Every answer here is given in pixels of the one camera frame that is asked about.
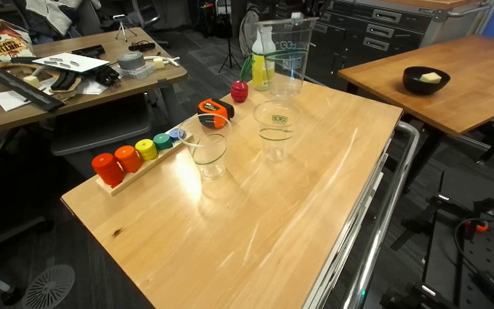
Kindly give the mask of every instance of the black pegboard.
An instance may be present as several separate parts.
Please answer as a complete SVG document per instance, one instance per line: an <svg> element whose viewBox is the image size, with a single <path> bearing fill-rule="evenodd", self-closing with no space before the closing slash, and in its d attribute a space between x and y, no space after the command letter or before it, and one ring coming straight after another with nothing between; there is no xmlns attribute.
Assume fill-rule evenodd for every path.
<svg viewBox="0 0 494 309"><path fill-rule="evenodd" d="M483 233L475 233L473 240L464 241L463 249L479 270L488 270L494 276L494 223ZM462 264L459 289L459 309L494 309L494 305L474 284L472 272Z"/></svg>

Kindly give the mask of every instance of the gray carpet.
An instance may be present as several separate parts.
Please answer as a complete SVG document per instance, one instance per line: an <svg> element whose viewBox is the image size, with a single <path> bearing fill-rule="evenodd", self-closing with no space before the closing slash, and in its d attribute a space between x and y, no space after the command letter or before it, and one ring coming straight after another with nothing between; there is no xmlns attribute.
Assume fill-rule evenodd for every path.
<svg viewBox="0 0 494 309"><path fill-rule="evenodd" d="M224 39L204 39L193 31L162 33L157 38L171 42L169 52L180 56L181 64L188 70L188 80L175 85L186 110L193 113L202 99L221 97L229 92L230 83L237 78L239 69L225 67L221 74L216 74L227 53ZM242 62L236 48L235 51L237 60ZM83 179L62 158L50 154L49 137L45 133L39 136L21 133L10 144L8 153L0 155L0 229L39 214L55 222L55 227L48 233L30 231L0 244L0 277L25 288L45 268L69 264L75 269L76 283L57 308L151 309L151 304L89 231L60 203L61 195ZM390 146L391 155L398 157L403 147L400 139L394 140ZM494 159L485 167L477 166L473 159L479 154L473 148L445 139L416 178L410 193L398 202L375 270L392 288L402 290L408 282L421 278L421 260L428 242L426 236L416 235L398 252L390 250L392 241L403 231L400 220L413 217L422 209L425 199L437 189L445 167L456 167L494 181ZM327 309L339 305L361 250L368 241L367 234L390 177L391 173L386 172L351 256L331 292ZM21 305L9 308L19 309Z"/></svg>

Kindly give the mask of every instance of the plastic container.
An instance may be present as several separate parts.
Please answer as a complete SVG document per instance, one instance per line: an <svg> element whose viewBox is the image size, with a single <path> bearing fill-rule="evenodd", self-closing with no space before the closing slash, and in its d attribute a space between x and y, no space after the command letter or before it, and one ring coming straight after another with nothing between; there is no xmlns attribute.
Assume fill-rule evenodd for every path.
<svg viewBox="0 0 494 309"><path fill-rule="evenodd" d="M192 134L188 140L184 135L178 138L188 146L202 177L210 180L221 178L226 173L226 139L232 129L230 121L217 114L199 114L186 119L178 129Z"/></svg>
<svg viewBox="0 0 494 309"><path fill-rule="evenodd" d="M155 72L155 66L152 62L146 63L142 67L134 70L123 70L118 65L113 67L113 69L116 72L118 72L121 76L136 78L136 79L143 79L146 76L149 76L150 74Z"/></svg>
<svg viewBox="0 0 494 309"><path fill-rule="evenodd" d="M274 96L296 96L302 91L310 38L317 19L284 19L256 24L261 34L266 68L273 68L268 83Z"/></svg>
<svg viewBox="0 0 494 309"><path fill-rule="evenodd" d="M267 67L264 61L265 49L268 53L276 51L276 46L272 41L272 26L262 28L262 33L257 31L256 41L253 44L253 88L259 91L268 90L268 75L273 76L274 73L273 63Z"/></svg>
<svg viewBox="0 0 494 309"><path fill-rule="evenodd" d="M269 100L255 107L253 117L259 123L264 157L271 162L283 161L300 117L298 108L284 100Z"/></svg>

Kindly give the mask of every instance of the chip bag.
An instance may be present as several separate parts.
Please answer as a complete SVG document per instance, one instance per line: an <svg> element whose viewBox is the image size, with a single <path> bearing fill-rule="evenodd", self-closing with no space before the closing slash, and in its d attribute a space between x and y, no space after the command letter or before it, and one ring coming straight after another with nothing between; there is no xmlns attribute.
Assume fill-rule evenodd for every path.
<svg viewBox="0 0 494 309"><path fill-rule="evenodd" d="M0 19L0 64L15 57L33 57L28 31Z"/></svg>

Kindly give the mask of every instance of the tripod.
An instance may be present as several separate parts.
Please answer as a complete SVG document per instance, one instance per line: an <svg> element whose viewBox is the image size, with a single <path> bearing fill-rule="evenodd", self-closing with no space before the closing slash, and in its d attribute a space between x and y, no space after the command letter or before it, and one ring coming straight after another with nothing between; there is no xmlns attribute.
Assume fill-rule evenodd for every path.
<svg viewBox="0 0 494 309"><path fill-rule="evenodd" d="M227 0L224 0L224 8L226 10L226 18L228 18L228 1ZM237 64L238 67L241 68L241 65L239 65L238 61L235 60L234 55L232 55L232 46L230 45L230 37L228 37L228 55L224 59L224 62L220 66L220 70L218 70L218 72L220 73L222 71L222 68L224 68L224 65L226 64L226 60L230 61L230 65L229 65L230 69L233 68L235 64L232 64L232 59L234 59L235 64Z"/></svg>
<svg viewBox="0 0 494 309"><path fill-rule="evenodd" d="M117 39L119 37L120 31L123 31L123 36L125 37L125 42L127 42L127 34L125 33L125 29L131 31L132 34L137 36L136 33L134 33L131 29L127 28L127 26L125 26L125 24L123 23L123 20L120 20L119 21L119 29L117 30L117 35L115 36L115 39Z"/></svg>

